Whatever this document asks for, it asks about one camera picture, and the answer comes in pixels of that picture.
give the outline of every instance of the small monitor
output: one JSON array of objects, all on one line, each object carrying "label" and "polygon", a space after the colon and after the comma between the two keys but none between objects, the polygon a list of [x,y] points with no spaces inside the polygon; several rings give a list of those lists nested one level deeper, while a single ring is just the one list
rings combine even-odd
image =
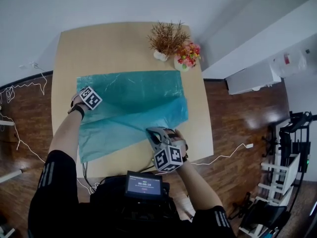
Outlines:
[{"label": "small monitor", "polygon": [[162,198],[162,176],[128,171],[125,195],[141,199]]}]

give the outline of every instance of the teal plastic bag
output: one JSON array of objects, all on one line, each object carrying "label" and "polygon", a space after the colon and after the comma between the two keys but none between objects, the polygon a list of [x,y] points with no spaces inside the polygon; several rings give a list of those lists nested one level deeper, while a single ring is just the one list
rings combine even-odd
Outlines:
[{"label": "teal plastic bag", "polygon": [[188,119],[179,71],[136,71],[77,78],[103,99],[79,130],[81,163],[146,139],[145,129],[175,128]]}]

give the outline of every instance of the wooden table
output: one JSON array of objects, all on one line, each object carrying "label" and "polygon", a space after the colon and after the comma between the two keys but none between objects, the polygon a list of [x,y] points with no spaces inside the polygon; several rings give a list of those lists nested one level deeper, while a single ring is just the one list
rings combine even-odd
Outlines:
[{"label": "wooden table", "polygon": [[[52,125],[56,132],[67,116],[76,78],[127,71],[174,70],[173,59],[156,60],[146,38],[152,22],[113,23],[62,32],[52,84]],[[183,29],[190,33],[188,26]],[[189,160],[213,155],[211,122],[200,65],[181,74],[189,119],[179,126],[187,140]],[[152,149],[144,140],[88,163],[87,177],[105,177],[138,171],[152,165]],[[77,158],[77,176],[83,177]]]}]

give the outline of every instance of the white stripes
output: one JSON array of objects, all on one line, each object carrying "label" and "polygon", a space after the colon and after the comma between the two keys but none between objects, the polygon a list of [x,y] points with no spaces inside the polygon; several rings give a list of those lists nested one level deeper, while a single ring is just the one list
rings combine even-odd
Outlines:
[{"label": "white stripes", "polygon": [[44,166],[43,174],[39,182],[39,188],[41,186],[44,187],[46,185],[47,180],[48,180],[47,185],[51,184],[52,178],[53,178],[53,170],[54,170],[54,162],[48,163],[47,165]]},{"label": "white stripes", "polygon": [[227,218],[223,212],[214,212],[219,227],[230,227]]}]

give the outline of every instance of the flower pot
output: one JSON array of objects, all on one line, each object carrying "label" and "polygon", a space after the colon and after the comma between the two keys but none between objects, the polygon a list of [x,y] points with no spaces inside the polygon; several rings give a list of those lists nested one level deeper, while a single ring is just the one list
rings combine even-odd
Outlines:
[{"label": "flower pot", "polygon": [[158,52],[157,50],[154,51],[154,54],[153,56],[158,59],[158,60],[161,60],[161,61],[167,61],[168,59],[168,56],[163,54],[163,53],[160,53]]},{"label": "flower pot", "polygon": [[185,68],[183,67],[183,64],[179,63],[176,58],[174,58],[174,67],[175,69],[179,71],[189,71],[192,67],[186,66]]}]

